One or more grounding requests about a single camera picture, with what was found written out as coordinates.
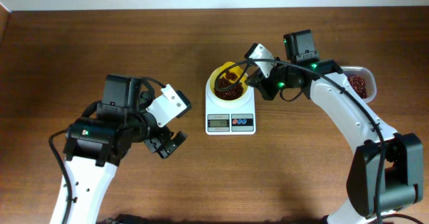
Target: scale button panel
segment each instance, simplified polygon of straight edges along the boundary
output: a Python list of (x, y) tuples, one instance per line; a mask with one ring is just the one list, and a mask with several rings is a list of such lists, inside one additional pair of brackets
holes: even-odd
[(233, 131), (253, 131), (253, 114), (231, 114)]
[(209, 114), (207, 115), (207, 131), (209, 132), (229, 132), (229, 114)]

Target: plastic tray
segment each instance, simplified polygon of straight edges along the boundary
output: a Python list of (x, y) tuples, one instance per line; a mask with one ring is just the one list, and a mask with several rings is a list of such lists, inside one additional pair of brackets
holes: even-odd
[(374, 100), (377, 94), (377, 85), (375, 84), (374, 75), (372, 72), (362, 66), (342, 66), (341, 67), (346, 76), (360, 76), (365, 81), (365, 88), (368, 97), (362, 99), (364, 102), (369, 103)]

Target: white scale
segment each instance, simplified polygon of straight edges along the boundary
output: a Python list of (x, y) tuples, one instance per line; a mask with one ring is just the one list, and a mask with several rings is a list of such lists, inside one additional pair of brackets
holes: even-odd
[(253, 87), (245, 88), (236, 100), (222, 100), (213, 93), (215, 78), (221, 72), (216, 69), (206, 84), (206, 133), (209, 135), (244, 135), (256, 131), (255, 95)]

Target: wooden tabletop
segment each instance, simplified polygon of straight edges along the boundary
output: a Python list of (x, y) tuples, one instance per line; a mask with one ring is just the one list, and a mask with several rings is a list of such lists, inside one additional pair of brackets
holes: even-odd
[[(370, 108), (424, 142), (427, 180), (429, 7), (13, 12), (0, 46), (0, 222), (49, 222), (61, 172), (48, 136), (101, 99), (109, 73), (169, 83), (193, 108), (169, 123), (188, 139), (167, 160), (133, 145), (99, 220), (291, 221), (337, 210), (353, 155), (312, 101), (256, 93), (255, 135), (204, 131), (204, 87), (215, 68), (242, 60), (254, 42), (285, 60), (282, 36), (308, 28), (322, 59), (372, 71)], [(56, 145), (62, 150), (64, 138)], [(427, 182), (424, 190), (403, 213), (429, 221)]]

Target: robotic arm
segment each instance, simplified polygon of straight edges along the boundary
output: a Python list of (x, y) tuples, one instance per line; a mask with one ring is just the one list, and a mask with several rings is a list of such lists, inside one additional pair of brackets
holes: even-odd
[[(374, 220), (378, 174), (381, 175), (379, 209), (382, 215), (421, 201), (423, 149), (417, 136), (399, 134), (363, 102), (334, 60), (320, 61), (310, 30), (284, 35), (284, 44), (292, 63), (281, 62), (261, 44), (254, 44), (244, 62), (259, 68), (245, 83), (258, 89), (268, 101), (284, 89), (301, 88), (308, 99), (328, 114), (349, 143), (355, 155), (347, 180), (349, 199), (339, 210), (324, 217), (324, 222), (364, 224)], [(386, 159), (394, 165), (383, 167), (379, 172), (383, 147)]]
[[(147, 80), (161, 85), (163, 95), (155, 99)], [(142, 85), (147, 90), (140, 92)], [(187, 135), (179, 131), (173, 137), (166, 124), (190, 108), (185, 95), (170, 85), (152, 78), (108, 75), (103, 100), (91, 104), (65, 131), (65, 172), (51, 224), (95, 223), (131, 143), (144, 142), (151, 153), (167, 158)]]

